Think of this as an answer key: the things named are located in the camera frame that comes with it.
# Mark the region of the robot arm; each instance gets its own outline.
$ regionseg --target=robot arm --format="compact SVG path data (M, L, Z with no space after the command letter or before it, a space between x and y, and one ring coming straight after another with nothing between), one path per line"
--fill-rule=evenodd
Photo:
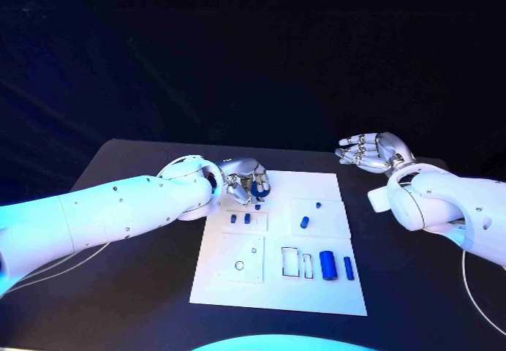
M339 144L342 164L356 164L389 177L369 192L376 212L392 210L408 230L444 235L463 250L506 265L506 185L460 178L432 165L418 164L406 144L391 133L360 135Z
M0 296L42 265L219 209L223 193L242 204L268 194L254 159L218 164L176 159L158 176L143 175L78 192L0 207Z

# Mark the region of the silver robotic hand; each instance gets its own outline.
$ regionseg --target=silver robotic hand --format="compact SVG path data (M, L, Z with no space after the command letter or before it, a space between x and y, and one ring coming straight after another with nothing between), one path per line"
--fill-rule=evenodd
M336 149L343 165L355 164L368 172L385 173L388 177L396 170L417 163L406 144L388 132L347 137L339 141L339 145L349 146Z
M264 202L271 192L265 168L255 159L226 159L216 163L226 183L226 194L242 205Z

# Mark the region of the blue object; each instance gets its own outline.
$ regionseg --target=blue object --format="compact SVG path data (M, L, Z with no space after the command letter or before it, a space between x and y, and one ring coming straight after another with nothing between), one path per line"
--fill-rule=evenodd
M258 196L258 197L265 197L268 195L268 193L271 192L271 189L264 190L262 192L258 192L257 189L257 181L254 181L254 183L251 184L251 195L252 196Z
M352 260L349 257L344 257L344 267L346 267L346 277L347 280L355 280L353 277L353 268L352 268Z
M306 229L308 227L308 217L303 218L303 222L300 223L300 227Z
M193 351L235 351L235 350L262 350L262 351L369 351L359 345L342 341L311 338L297 335L249 335L213 342L199 347Z
M336 280L337 279L336 261L334 261L334 254L331 253L331 251L320 252L320 264L321 264L323 280Z

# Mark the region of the white board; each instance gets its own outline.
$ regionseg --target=white board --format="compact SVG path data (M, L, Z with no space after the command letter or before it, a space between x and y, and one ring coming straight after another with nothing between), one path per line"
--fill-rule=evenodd
M272 190L259 211L254 205L242 206L223 197L220 212L207 216L190 302L366 316L336 174L268 171L268 179ZM249 227L244 223L245 213L251 214L249 224L254 225ZM236 226L231 223L231 214L236 214ZM304 216L308 227L303 230ZM223 237L233 242L226 254ZM257 248L252 240L259 238L264 244L261 269L257 265L261 256L254 256L259 252L251 252ZM282 276L282 247L298 250L298 278ZM323 280L321 251L334 254L334 281ZM313 279L304 278L304 254L311 255ZM252 261L238 270L235 263L241 257ZM352 259L355 280L347 280L344 257Z

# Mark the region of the robotic hand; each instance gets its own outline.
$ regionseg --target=robotic hand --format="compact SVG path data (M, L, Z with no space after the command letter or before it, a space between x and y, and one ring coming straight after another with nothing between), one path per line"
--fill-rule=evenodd
M385 173L386 186L368 193L376 212L392 210L408 230L444 235L467 252L506 266L506 184L460 178L417 163L402 140L391 133L342 139L336 149L344 165Z
M156 177L143 175L0 207L0 297L55 259L128 239L176 218L189 221L210 215L225 192L242 205L264 201L264 167L255 159L215 164L190 155Z

